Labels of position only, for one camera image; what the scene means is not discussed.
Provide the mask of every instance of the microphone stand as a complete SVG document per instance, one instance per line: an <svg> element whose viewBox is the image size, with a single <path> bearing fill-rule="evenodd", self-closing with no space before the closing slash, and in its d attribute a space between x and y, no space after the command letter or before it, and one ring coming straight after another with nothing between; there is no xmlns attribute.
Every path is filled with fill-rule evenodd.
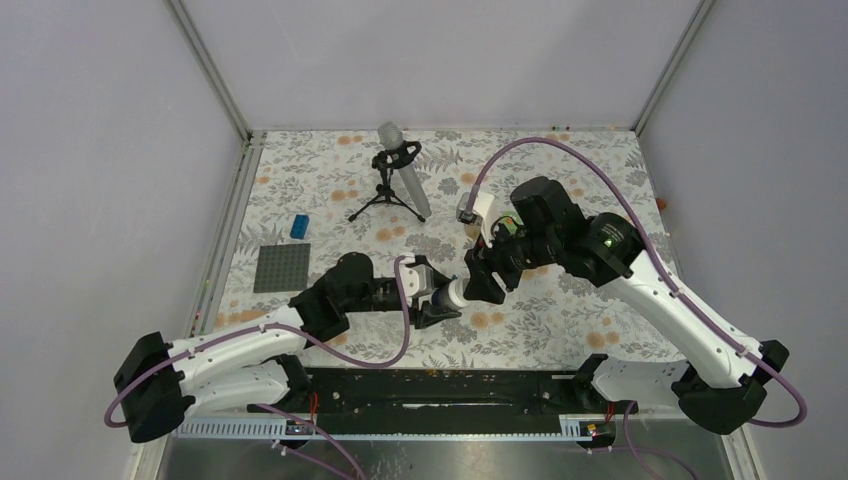
<svg viewBox="0 0 848 480"><path fill-rule="evenodd" d="M408 148L413 147L412 153L409 152ZM398 147L395 150L390 151L382 151L378 153L374 158L371 159L371 168L375 168L380 172L380 183L377 185L377 195L374 196L371 200L362 206L356 213L347 217L348 221L356 220L356 217L359 216L360 213L364 212L366 208L371 205L398 205L406 208L418 219L419 222L424 223L425 218L421 216L418 212L412 209L409 205L407 205L403 200L398 198L395 194L395 191L392 190L392 171L403 168L415 159L415 156L418 155L418 152L421 151L421 143L420 142L403 142L403 145ZM391 160L392 155L397 155L398 158L394 161Z"/></svg>

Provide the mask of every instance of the tripod leg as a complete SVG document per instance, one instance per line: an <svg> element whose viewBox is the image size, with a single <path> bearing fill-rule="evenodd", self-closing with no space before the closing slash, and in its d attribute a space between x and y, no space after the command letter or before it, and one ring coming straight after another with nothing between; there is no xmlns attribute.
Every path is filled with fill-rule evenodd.
<svg viewBox="0 0 848 480"><path fill-rule="evenodd" d="M368 202L366 202L365 205L362 206L362 208L357 210L353 215L347 217L347 221L352 222L352 221L356 220L356 217L358 217L360 213L364 212L365 209L370 207L371 205L374 205L375 203L382 203L382 202L379 201L380 197L382 197L382 196L383 196L382 194L378 193L377 196L375 196L371 200L368 200Z"/></svg>
<svg viewBox="0 0 848 480"><path fill-rule="evenodd" d="M395 205L400 205L401 207L404 207L404 208L406 208L407 210L409 210L410 212L412 212L412 214L413 214L413 215L415 215L415 218L417 218L419 222L424 223L424 222L427 220L427 219L425 219L424 217L422 217L422 216L421 216L421 214L419 214L418 212L416 212L415 210L413 210L413 209L412 209L412 207L410 207L409 205L407 205L407 204L406 204L406 202L404 202L403 200L399 199L399 198L397 197L397 195L392 195L392 199L395 201Z"/></svg>

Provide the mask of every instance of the white wall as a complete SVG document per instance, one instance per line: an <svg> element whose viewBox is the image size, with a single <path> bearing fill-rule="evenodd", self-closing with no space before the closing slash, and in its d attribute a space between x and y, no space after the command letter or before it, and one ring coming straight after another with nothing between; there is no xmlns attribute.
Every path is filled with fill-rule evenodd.
<svg viewBox="0 0 848 480"><path fill-rule="evenodd" d="M848 471L846 23L843 0L718 2L643 138L687 282L791 352L810 416L752 427L769 480Z"/></svg>
<svg viewBox="0 0 848 480"><path fill-rule="evenodd" d="M183 334L238 143L162 2L2 2L0 477L123 473L112 376Z"/></svg>
<svg viewBox="0 0 848 480"><path fill-rule="evenodd" d="M187 0L254 129L630 126L697 0Z"/></svg>

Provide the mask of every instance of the table surface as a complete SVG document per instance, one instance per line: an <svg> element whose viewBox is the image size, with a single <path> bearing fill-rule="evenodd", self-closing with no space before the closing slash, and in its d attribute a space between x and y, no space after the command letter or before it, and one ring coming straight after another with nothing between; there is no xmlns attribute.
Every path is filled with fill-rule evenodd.
<svg viewBox="0 0 848 480"><path fill-rule="evenodd" d="M423 146L415 162L433 215L421 224L402 207L369 207L356 221L347 217L375 193L379 183L370 160L379 150L373 131L269 132L227 275L215 328L238 324L274 310L297 292L253 293L259 247L297 243L288 234L296 214L308 214L303 242L312 244L310 285L347 252L362 252L376 276L393 276L392 260L402 252L425 254L448 276L466 276L463 262L472 239L455 219L462 193L470 189L485 161L500 147L527 136L565 142L597 163L623 191L663 259L673 266L654 194L632 132L412 131ZM512 150L488 174L483 190L498 208L513 212L510 192L544 175L558 179L584 213L624 210L590 170L547 145ZM393 187L409 196L400 178ZM349 314L351 328L330 343L363 360L392 357L403 328L397 312ZM413 330L397 367L414 368L576 368L591 353L624 360L674 361L677 349L624 302L605 296L559 266L525 272L503 305L473 303L459 319ZM307 366L347 366L319 349L302 355Z"/></svg>

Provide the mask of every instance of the tripod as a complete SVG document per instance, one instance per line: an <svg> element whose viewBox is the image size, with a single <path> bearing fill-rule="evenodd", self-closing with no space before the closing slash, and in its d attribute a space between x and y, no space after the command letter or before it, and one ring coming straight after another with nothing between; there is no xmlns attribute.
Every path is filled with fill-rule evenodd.
<svg viewBox="0 0 848 480"><path fill-rule="evenodd" d="M360 213L364 212L365 209L371 205L388 204L399 205L409 210L413 215L415 215L419 222L424 223L424 217L413 210L412 207L407 205L403 200L398 198L395 191L392 190L392 166L389 164L389 155L386 152L380 152L377 154L377 156L371 160L371 168L376 168L380 171L380 183L377 185L377 195L375 195L371 200L368 200L368 203L363 205L356 213L347 217L348 221L352 222L356 220L356 217L358 217Z"/></svg>

